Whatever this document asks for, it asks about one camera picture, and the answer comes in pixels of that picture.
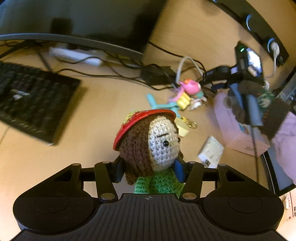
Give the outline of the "gloved right hand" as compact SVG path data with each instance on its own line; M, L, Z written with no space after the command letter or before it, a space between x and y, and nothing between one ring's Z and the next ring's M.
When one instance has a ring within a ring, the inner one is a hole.
M263 123L263 126L259 127L260 132L272 140L290 113L290 106L258 83L250 80L241 81L238 84L238 91L243 95L256 98Z

